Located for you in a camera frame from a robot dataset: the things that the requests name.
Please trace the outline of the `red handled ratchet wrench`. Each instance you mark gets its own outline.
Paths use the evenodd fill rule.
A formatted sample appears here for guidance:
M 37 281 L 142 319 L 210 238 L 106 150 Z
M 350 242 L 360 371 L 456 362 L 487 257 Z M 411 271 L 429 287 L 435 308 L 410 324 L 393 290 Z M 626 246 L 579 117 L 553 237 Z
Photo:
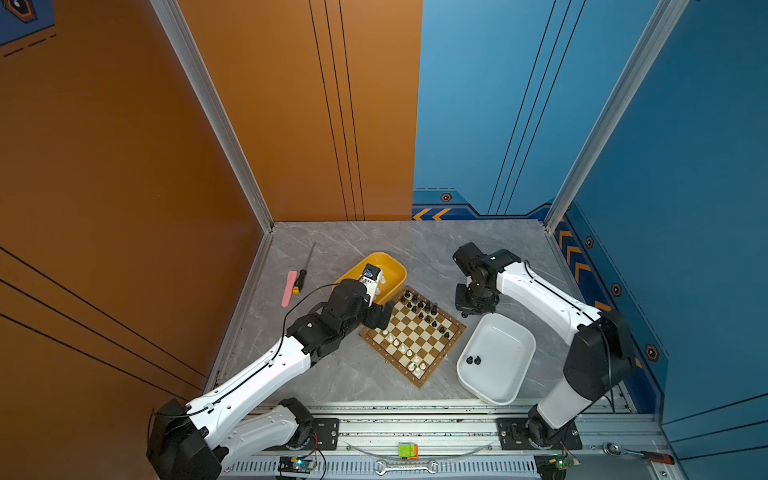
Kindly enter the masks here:
M 605 443 L 603 445 L 603 451 L 607 455 L 614 456 L 614 457 L 620 457 L 622 455 L 624 456 L 631 455 L 631 456 L 635 456 L 653 463 L 659 463 L 659 464 L 665 464 L 665 465 L 676 464 L 676 460 L 672 455 L 659 453 L 659 452 L 652 452 L 652 451 L 624 449 L 619 444 L 616 444 L 616 443 L 610 443 L 610 442 Z

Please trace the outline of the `pink flat tool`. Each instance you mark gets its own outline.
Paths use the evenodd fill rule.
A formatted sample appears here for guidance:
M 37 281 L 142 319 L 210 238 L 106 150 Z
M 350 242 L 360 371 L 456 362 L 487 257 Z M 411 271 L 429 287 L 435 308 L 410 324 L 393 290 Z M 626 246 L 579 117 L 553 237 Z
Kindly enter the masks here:
M 290 270 L 286 277 L 286 283 L 282 295 L 281 306 L 287 308 L 294 296 L 294 287 L 297 281 L 299 272 L 296 270 Z

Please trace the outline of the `green circuit board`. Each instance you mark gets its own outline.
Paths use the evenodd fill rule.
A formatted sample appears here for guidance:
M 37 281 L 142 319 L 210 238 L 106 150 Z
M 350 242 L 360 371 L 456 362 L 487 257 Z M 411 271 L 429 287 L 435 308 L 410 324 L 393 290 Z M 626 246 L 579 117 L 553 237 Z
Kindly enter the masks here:
M 570 470 L 581 466 L 573 456 L 535 456 L 534 460 L 542 480 L 565 480 Z
M 317 466 L 314 458 L 282 456 L 278 462 L 277 473 L 279 476 L 308 477 L 316 472 Z

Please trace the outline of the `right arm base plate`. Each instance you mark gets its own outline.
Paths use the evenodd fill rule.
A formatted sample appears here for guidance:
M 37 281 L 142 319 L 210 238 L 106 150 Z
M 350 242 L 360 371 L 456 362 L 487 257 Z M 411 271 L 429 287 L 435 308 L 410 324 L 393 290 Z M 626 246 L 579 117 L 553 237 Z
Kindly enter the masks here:
M 581 450 L 580 433 L 574 420 L 559 429 L 543 420 L 520 416 L 496 420 L 497 435 L 503 450 Z

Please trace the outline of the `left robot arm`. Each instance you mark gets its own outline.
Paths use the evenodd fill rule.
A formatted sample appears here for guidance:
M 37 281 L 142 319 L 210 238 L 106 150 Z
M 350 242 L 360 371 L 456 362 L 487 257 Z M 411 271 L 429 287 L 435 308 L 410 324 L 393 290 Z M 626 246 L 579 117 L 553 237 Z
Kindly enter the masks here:
M 267 353 L 222 385 L 181 404 L 171 400 L 154 414 L 146 456 L 160 479 L 216 479 L 252 455 L 308 443 L 313 417 L 297 399 L 258 416 L 253 410 L 290 380 L 335 352 L 355 329 L 387 327 L 394 305 L 374 302 L 374 289 L 344 279 L 312 307 Z

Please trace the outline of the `silver combination wrench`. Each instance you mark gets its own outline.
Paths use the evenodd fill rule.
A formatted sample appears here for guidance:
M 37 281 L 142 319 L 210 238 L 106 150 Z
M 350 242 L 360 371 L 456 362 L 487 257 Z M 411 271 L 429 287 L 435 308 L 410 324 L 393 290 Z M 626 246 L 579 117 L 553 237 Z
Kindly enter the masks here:
M 389 462 L 385 459 L 379 459 L 374 464 L 374 473 L 378 476 L 384 476 L 388 473 L 412 473 L 424 472 L 431 475 L 437 474 L 440 463 L 437 460 L 428 460 L 426 462 Z

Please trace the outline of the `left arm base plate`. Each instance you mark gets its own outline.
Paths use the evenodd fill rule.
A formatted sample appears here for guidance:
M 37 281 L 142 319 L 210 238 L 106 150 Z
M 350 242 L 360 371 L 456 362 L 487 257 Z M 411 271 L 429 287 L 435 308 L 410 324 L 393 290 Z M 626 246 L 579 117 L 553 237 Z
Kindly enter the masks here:
M 301 426 L 287 444 L 270 447 L 268 451 L 309 451 L 315 447 L 319 447 L 323 452 L 335 451 L 338 447 L 339 430 L 340 420 L 338 418 L 314 418 L 310 426 Z

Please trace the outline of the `orange green small block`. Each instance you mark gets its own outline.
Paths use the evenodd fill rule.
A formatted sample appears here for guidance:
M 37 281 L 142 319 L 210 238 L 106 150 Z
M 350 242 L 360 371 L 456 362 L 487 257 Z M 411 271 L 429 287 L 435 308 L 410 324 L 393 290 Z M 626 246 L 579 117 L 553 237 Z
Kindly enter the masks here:
M 397 453 L 400 459 L 404 459 L 404 460 L 419 459 L 419 447 L 415 443 L 399 443 Z

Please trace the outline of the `wooden chess board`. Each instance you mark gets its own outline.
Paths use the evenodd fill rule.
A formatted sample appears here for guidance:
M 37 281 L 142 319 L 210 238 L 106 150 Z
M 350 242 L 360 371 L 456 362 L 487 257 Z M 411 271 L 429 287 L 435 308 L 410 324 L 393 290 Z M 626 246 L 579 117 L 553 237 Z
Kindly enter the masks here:
M 364 327 L 363 341 L 416 387 L 423 387 L 466 326 L 410 286 L 394 297 L 384 329 Z

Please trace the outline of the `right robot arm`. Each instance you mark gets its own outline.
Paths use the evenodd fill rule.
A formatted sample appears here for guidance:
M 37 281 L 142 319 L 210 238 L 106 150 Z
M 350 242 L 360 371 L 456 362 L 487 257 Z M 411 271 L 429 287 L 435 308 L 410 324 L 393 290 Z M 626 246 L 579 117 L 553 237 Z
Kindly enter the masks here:
M 457 374 L 479 399 L 507 406 L 517 398 L 536 351 L 534 335 L 497 312 L 508 297 L 547 324 L 568 346 L 562 377 L 506 434 L 520 449 L 576 448 L 575 419 L 635 368 L 631 328 L 615 310 L 603 311 L 568 295 L 541 278 L 517 255 L 501 249 L 485 254 L 474 243 L 459 247 L 453 260 L 465 276 L 455 307 L 479 322 Z

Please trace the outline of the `right green circuit board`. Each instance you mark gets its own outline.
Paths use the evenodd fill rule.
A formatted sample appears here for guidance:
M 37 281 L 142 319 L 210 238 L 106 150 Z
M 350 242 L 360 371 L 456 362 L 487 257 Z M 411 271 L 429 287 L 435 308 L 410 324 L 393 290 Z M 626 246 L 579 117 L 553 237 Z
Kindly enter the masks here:
M 573 456 L 535 456 L 534 460 L 542 480 L 565 480 L 570 470 L 581 466 Z

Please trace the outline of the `white plastic tray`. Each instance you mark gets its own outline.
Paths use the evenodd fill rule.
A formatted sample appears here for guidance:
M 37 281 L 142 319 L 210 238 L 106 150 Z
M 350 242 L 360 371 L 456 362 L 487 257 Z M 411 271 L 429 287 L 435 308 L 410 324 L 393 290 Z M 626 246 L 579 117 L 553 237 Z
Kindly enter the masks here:
M 535 337 L 527 328 L 503 315 L 486 314 L 457 361 L 459 382 L 486 403 L 510 405 L 517 398 L 535 351 Z M 467 364 L 469 356 L 479 356 L 481 364 Z

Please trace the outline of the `aluminium rail frame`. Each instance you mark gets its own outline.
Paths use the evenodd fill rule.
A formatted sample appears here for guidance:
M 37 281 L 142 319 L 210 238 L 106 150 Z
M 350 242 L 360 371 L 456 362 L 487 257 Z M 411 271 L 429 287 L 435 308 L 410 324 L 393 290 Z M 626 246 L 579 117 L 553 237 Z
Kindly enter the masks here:
M 243 475 L 249 478 L 270 476 L 296 479 L 436 479 L 436 478 L 537 478 L 535 456 L 573 456 L 586 469 L 593 460 L 612 458 L 624 465 L 627 455 L 614 457 L 603 451 L 605 443 L 624 449 L 652 451 L 672 455 L 661 427 L 648 414 L 633 413 L 620 403 L 601 399 L 578 415 L 575 424 L 580 433 L 581 450 L 503 450 L 497 435 L 496 420 L 525 417 L 536 405 L 529 398 L 496 406 L 480 400 L 331 402 L 305 405 L 314 418 L 340 420 L 338 447 L 335 451 L 264 450 L 233 466 L 219 477 Z M 398 457 L 399 443 L 415 443 L 418 460 Z M 314 458 L 317 470 L 308 477 L 279 476 L 282 456 Z M 437 474 L 424 472 L 388 473 L 378 476 L 374 464 L 389 462 L 426 462 L 437 460 Z M 654 472 L 664 479 L 678 474 L 677 465 L 653 463 Z

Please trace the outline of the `left green circuit board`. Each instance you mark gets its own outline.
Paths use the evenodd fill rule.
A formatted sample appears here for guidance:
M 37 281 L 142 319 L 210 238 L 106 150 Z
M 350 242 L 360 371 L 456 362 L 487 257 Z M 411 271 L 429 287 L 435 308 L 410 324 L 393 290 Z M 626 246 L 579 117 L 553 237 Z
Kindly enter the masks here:
M 277 473 L 279 476 L 308 477 L 316 472 L 317 466 L 314 458 L 282 456 L 278 462 Z

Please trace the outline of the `yellow plastic tray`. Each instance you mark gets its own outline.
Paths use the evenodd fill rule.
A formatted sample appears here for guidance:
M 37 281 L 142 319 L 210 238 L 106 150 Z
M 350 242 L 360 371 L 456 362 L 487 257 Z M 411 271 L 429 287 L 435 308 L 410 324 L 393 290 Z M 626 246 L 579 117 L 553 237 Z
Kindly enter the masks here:
M 330 298 L 336 297 L 336 289 L 345 280 L 354 280 L 363 287 L 363 302 L 386 305 L 396 303 L 405 281 L 407 270 L 394 257 L 384 252 L 369 254 L 339 280 Z

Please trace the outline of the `yellow handled screwdriver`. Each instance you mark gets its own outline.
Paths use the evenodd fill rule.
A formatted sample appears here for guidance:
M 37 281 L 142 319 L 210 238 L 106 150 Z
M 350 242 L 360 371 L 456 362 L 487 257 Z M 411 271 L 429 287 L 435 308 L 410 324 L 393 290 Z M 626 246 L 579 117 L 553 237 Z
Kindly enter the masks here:
M 308 273 L 309 263 L 311 261 L 312 255 L 314 253 L 315 246 L 316 246 L 316 243 L 313 243 L 311 245 L 309 253 L 308 253 L 307 258 L 306 258 L 306 261 L 305 261 L 303 267 L 298 272 L 297 278 L 296 278 L 296 280 L 294 282 L 294 286 L 293 286 L 293 289 L 292 289 L 292 293 L 294 295 L 299 295 L 301 293 L 303 287 L 304 287 L 305 279 L 306 279 L 306 276 L 307 276 L 307 273 Z

